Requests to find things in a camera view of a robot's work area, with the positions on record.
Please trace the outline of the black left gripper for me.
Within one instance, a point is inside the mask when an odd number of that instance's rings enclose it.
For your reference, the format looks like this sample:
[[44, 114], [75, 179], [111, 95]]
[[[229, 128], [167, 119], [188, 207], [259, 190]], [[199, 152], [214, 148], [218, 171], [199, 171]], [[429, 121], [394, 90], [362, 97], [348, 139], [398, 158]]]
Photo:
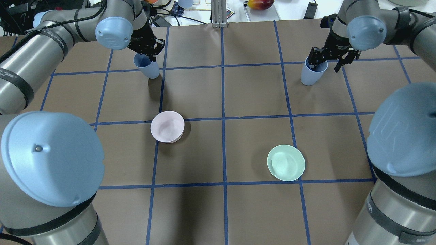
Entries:
[[146, 55], [151, 62], [155, 62], [165, 48], [165, 40], [157, 39], [151, 25], [146, 22], [143, 27], [133, 31], [128, 48], [137, 54]]

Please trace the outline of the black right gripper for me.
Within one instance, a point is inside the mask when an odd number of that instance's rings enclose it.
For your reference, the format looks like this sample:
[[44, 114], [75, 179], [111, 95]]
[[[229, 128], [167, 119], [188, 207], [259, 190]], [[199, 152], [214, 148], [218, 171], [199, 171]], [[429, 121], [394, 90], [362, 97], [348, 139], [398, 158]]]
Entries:
[[334, 71], [338, 73], [344, 65], [358, 60], [361, 53], [351, 46], [348, 38], [330, 32], [322, 48], [312, 47], [307, 58], [307, 68], [312, 72], [324, 72], [328, 68], [328, 60], [337, 60]]

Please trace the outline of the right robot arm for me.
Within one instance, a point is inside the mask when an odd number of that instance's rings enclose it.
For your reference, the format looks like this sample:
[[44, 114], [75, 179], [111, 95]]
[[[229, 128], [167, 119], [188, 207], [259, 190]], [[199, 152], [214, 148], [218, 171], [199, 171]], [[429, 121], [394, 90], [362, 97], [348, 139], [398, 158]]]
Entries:
[[[335, 71], [380, 44], [406, 45], [435, 69], [435, 13], [381, 9], [376, 0], [345, 0], [321, 20], [330, 32], [303, 72], [328, 60]], [[435, 239], [435, 82], [406, 85], [377, 109], [366, 139], [377, 176], [346, 245], [426, 245]]]

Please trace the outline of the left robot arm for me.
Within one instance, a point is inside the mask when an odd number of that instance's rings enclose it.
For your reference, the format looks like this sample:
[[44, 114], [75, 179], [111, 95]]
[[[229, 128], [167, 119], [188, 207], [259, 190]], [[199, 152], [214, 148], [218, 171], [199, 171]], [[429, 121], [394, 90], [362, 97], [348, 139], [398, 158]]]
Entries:
[[[41, 132], [53, 146], [31, 143], [29, 154], [61, 161], [31, 185], [51, 178], [96, 177], [100, 184], [151, 184], [157, 141], [151, 119], [159, 112], [162, 72], [148, 79], [139, 71], [112, 70], [128, 51], [104, 49], [93, 29], [97, 18], [37, 32], [2, 65], [1, 128], [17, 114], [62, 116], [30, 121], [25, 139]], [[92, 27], [85, 29], [88, 23]], [[23, 192], [1, 163], [1, 239], [36, 245], [148, 245], [153, 190], [97, 190], [79, 205], [53, 207]]]

